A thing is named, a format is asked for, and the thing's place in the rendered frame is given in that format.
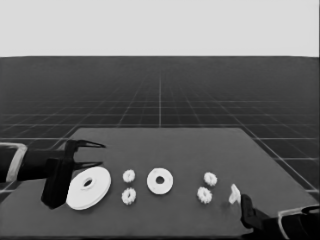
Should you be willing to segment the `large thick white disc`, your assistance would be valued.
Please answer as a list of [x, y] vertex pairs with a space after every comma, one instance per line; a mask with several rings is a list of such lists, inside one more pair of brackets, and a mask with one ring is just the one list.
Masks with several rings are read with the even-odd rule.
[[70, 185], [66, 203], [74, 210], [96, 205], [108, 193], [112, 178], [104, 167], [92, 167], [76, 175]]

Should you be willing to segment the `small white gear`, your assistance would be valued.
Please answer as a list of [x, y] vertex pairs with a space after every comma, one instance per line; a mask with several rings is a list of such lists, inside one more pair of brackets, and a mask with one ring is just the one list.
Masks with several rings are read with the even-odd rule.
[[122, 175], [125, 183], [131, 183], [135, 180], [135, 171], [133, 169], [126, 170]]
[[125, 205], [131, 205], [136, 200], [136, 191], [134, 188], [127, 188], [121, 195], [122, 202]]
[[203, 204], [209, 204], [212, 201], [212, 193], [205, 187], [199, 187], [197, 190], [197, 197]]
[[215, 186], [218, 182], [217, 176], [214, 173], [206, 172], [204, 174], [204, 181], [209, 186]]

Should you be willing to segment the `small white T-shaped piece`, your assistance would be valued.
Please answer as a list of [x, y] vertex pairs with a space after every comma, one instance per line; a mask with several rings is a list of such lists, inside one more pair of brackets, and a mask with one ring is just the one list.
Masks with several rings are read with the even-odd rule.
[[235, 184], [231, 185], [231, 194], [228, 199], [230, 204], [234, 204], [236, 202], [241, 202], [241, 192]]

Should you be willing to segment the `white round carrier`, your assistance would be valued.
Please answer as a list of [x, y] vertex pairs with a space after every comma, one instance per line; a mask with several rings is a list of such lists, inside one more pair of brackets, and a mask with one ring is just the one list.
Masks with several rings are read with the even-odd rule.
[[165, 168], [154, 168], [147, 176], [147, 187], [156, 195], [165, 195], [173, 187], [174, 178]]

